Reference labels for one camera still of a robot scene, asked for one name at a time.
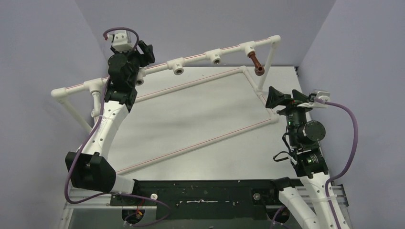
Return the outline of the white pipe frame with tees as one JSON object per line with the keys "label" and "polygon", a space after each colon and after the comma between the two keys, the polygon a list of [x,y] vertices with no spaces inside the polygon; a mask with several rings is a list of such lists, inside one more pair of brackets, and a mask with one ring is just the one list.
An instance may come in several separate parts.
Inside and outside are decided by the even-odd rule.
{"label": "white pipe frame with tees", "polygon": [[[185,72],[192,80],[136,98],[133,110],[140,110],[139,115],[129,112],[108,153],[108,161],[116,173],[127,176],[157,163],[276,124],[276,113],[265,108],[263,85],[266,74],[256,82],[246,66],[223,72],[213,67],[214,74],[209,74],[209,67],[185,69],[184,66],[208,59],[216,62],[223,55],[235,52],[248,54],[257,47],[270,45],[264,66],[267,72],[280,40],[279,35],[274,35],[143,69],[141,74],[150,75],[153,82],[167,78],[169,71],[176,75]],[[68,97],[89,91],[94,100],[92,116],[97,121],[101,90],[106,82],[105,78],[97,78],[72,87],[54,89],[51,95],[85,130],[91,131],[93,126],[71,105]]]}

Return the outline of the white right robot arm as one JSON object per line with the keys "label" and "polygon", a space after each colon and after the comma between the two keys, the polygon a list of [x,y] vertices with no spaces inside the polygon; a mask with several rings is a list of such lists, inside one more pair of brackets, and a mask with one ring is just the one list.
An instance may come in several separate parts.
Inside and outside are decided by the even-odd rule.
{"label": "white right robot arm", "polygon": [[275,187],[268,191],[268,196],[273,203],[282,203],[303,229],[350,227],[332,189],[329,170],[321,153],[320,141],[326,136],[326,129],[319,121],[307,120],[307,112],[325,108],[329,100],[327,91],[305,95],[292,90],[291,94],[285,94],[271,86],[266,101],[269,109],[283,106],[277,114],[285,116],[287,121],[287,130],[282,136],[288,149],[287,159],[308,191],[312,206],[303,200],[287,177],[274,180]]}

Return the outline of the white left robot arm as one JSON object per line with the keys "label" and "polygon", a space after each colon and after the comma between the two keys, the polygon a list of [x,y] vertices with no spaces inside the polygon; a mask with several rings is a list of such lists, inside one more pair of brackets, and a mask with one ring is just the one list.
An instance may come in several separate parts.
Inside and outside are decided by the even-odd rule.
{"label": "white left robot arm", "polygon": [[155,57],[153,46],[142,40],[131,51],[119,52],[116,48],[112,51],[99,118],[78,151],[68,152],[65,157],[69,170],[67,182],[75,188],[123,194],[128,204],[135,205],[141,200],[136,181],[117,175],[107,158],[120,125],[135,103],[140,71],[154,63]]}

